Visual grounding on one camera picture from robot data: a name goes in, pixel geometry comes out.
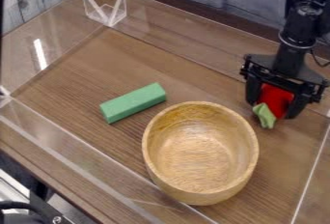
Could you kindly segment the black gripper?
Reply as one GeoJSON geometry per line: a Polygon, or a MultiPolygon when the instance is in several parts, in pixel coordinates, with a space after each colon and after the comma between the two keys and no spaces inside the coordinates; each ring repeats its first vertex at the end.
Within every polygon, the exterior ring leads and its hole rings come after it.
{"type": "Polygon", "coordinates": [[[268,83],[292,94],[284,118],[295,119],[306,106],[320,102],[327,80],[306,65],[295,69],[275,70],[275,56],[245,54],[239,74],[245,80],[245,101],[253,105],[260,95],[261,84],[268,83]]]}

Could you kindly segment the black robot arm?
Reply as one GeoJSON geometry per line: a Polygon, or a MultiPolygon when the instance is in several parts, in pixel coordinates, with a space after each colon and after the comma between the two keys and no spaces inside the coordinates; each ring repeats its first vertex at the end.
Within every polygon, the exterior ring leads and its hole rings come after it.
{"type": "Polygon", "coordinates": [[[307,105],[319,102],[330,82],[307,63],[316,40],[330,33],[330,0],[285,0],[284,25],[277,32],[273,55],[245,54],[239,74],[244,99],[261,103],[269,89],[285,96],[277,110],[283,119],[299,116],[307,105]]]}

